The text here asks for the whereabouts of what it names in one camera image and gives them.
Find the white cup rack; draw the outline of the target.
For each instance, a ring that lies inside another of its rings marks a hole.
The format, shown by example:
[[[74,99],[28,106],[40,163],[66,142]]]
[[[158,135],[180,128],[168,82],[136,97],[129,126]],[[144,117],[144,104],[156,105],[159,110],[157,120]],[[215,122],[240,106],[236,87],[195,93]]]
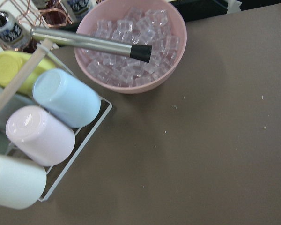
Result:
[[[44,53],[46,54],[46,56],[44,56],[43,58],[45,57],[49,58],[56,65],[58,65],[58,67],[62,68],[63,70],[70,73],[73,77],[77,78],[77,76],[64,64],[64,62],[62,62],[56,55],[54,55],[49,50],[49,48],[46,48],[41,44],[40,46],[38,46],[38,48],[42,49],[42,51],[44,51]],[[45,171],[47,175],[47,183],[42,195],[38,199],[40,202],[44,202],[49,199],[49,197],[54,192],[55,188],[58,186],[64,175],[67,173],[68,169],[76,160],[80,152],[85,148],[85,145],[91,139],[92,135],[96,132],[101,122],[111,111],[113,107],[112,103],[102,96],[99,97],[101,100],[101,106],[100,106],[100,111],[96,116],[96,118],[94,118],[94,120],[87,126],[73,129],[76,142],[75,142],[74,150],[72,151],[70,156],[65,161],[63,161],[58,165],[45,167]],[[28,159],[28,157],[25,156],[24,153],[20,152],[20,149],[12,142],[8,145],[6,155]]]

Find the steel tongs black tip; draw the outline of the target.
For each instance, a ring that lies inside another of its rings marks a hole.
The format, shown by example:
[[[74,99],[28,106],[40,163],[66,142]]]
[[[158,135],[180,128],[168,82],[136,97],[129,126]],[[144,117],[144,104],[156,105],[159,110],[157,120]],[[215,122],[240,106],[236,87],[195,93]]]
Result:
[[[35,40],[48,39],[58,45],[68,45],[104,53],[121,55],[146,63],[150,61],[152,51],[152,46],[150,45],[126,44],[63,30],[33,27],[30,29],[30,34]]]

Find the light blue cup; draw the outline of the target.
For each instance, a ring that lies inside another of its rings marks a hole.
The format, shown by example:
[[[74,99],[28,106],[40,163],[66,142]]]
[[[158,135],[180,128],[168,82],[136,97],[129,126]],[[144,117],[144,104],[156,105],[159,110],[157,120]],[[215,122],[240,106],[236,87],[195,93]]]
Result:
[[[71,128],[90,124],[101,108],[101,99],[93,89],[60,68],[42,73],[32,94],[36,102]]]

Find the clear ice cubes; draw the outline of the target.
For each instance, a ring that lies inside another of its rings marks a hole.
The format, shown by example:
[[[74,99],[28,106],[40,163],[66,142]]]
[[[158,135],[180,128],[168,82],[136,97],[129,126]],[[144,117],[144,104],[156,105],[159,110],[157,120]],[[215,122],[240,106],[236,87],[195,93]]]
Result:
[[[117,21],[99,20],[92,35],[131,45],[129,57],[82,50],[86,69],[93,77],[122,88],[142,86],[164,75],[174,65],[180,43],[171,32],[165,9],[144,12],[132,7]]]

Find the pink bowl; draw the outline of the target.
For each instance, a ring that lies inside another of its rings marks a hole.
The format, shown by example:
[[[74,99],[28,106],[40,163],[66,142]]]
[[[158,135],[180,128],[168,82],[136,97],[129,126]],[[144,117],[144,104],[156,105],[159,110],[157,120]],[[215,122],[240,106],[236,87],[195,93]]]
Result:
[[[106,0],[81,21],[78,34],[121,44],[149,45],[149,62],[75,49],[76,60],[92,81],[118,93],[136,94],[162,84],[176,69],[186,47],[185,22],[164,0]]]

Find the lilac cup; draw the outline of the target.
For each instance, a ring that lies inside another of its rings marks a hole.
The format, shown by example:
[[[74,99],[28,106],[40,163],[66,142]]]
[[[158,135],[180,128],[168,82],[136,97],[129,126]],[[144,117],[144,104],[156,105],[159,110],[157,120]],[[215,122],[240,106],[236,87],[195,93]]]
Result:
[[[9,117],[6,135],[21,151],[42,166],[63,162],[75,146],[73,130],[35,105],[22,107]]]

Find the pale mint cup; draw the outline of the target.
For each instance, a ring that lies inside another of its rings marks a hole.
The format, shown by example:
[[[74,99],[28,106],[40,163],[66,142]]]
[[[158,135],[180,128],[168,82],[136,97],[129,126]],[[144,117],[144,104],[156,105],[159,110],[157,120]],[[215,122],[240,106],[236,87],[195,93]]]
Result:
[[[21,210],[33,205],[46,180],[45,169],[37,163],[0,155],[0,206]]]

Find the yellow cup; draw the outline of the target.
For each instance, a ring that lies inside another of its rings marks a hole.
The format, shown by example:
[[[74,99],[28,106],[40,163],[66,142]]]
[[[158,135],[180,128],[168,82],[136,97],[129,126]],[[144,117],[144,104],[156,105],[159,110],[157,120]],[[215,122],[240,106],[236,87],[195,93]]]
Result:
[[[31,56],[31,53],[18,51],[0,52],[0,86],[6,87]],[[17,92],[31,96],[36,79],[43,72],[55,67],[50,59],[43,58]]]

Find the grey cup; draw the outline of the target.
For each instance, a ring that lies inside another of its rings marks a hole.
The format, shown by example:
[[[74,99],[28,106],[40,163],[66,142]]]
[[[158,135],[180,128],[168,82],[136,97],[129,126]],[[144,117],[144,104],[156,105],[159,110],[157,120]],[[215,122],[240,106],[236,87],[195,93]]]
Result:
[[[5,134],[7,120],[16,110],[27,105],[35,105],[35,102],[28,97],[15,94],[0,111],[0,154],[5,155],[10,144],[9,139]]]

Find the blue white patterned bottle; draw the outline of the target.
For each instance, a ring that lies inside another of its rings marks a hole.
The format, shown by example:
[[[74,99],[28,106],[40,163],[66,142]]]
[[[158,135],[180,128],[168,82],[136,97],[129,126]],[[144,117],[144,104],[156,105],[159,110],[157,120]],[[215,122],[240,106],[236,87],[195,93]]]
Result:
[[[0,11],[0,44],[5,49],[32,53],[36,42],[28,31],[7,11]]]

